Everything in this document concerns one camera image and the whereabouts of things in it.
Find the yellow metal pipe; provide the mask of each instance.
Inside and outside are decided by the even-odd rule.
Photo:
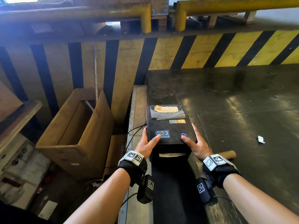
[[[299,0],[185,0],[178,1],[176,30],[184,31],[187,15],[201,13],[248,12],[262,9],[299,7]]]
[[[0,23],[45,22],[70,19],[121,19],[140,17],[143,33],[151,33],[150,4],[118,5],[95,9],[91,7],[69,7],[56,9],[34,9],[0,12]]]

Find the forearm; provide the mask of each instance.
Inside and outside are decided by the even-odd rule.
[[[65,223],[114,223],[129,186],[129,174],[117,169]]]
[[[250,224],[299,223],[299,217],[238,174],[228,175],[223,187]]]

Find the finger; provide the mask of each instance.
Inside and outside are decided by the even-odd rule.
[[[147,144],[147,147],[150,148],[150,149],[153,149],[156,146],[156,144],[159,142],[160,138],[161,138],[160,134],[155,136],[153,139],[151,139],[149,141],[149,143]]]
[[[181,136],[181,139],[189,146],[189,148],[191,149],[196,148],[197,144],[194,141],[192,141],[190,138]]]
[[[203,138],[202,138],[202,136],[200,135],[200,132],[198,131],[198,129],[196,128],[196,126],[195,126],[193,123],[192,123],[192,126],[193,126],[193,130],[194,130],[194,132],[195,132],[197,141],[202,141]]]
[[[141,136],[140,142],[142,142],[143,145],[146,145],[146,144],[147,144],[147,127],[145,127],[145,128],[143,129],[143,132],[142,132],[142,136]]]

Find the yellow stripe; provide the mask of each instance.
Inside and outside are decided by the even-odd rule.
[[[43,104],[36,113],[39,122],[42,126],[49,124],[52,115],[30,47],[7,47],[6,50],[29,100]]]
[[[111,112],[123,124],[129,105],[144,39],[120,41],[118,47]]]
[[[59,108],[74,90],[67,44],[44,45]]]
[[[276,31],[248,65],[268,65],[298,34],[296,31]]]
[[[106,42],[84,42],[81,45],[84,88],[95,87],[95,64],[93,46],[97,47],[97,87],[103,88]]]
[[[237,33],[215,67],[236,66],[261,33],[262,31]]]
[[[198,35],[182,66],[183,68],[202,68],[219,42],[219,35]]]
[[[183,37],[158,38],[149,70],[170,69]]]
[[[11,91],[14,93],[13,91],[13,87],[11,86],[8,78],[6,77],[6,74],[2,68],[2,66],[0,65],[0,81]]]
[[[299,64],[299,47],[297,47],[281,64]]]

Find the wall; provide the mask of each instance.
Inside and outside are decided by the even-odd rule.
[[[148,70],[299,63],[299,30],[0,47],[0,80],[21,100],[39,100],[46,126],[75,88],[98,87],[122,124],[134,84]]]

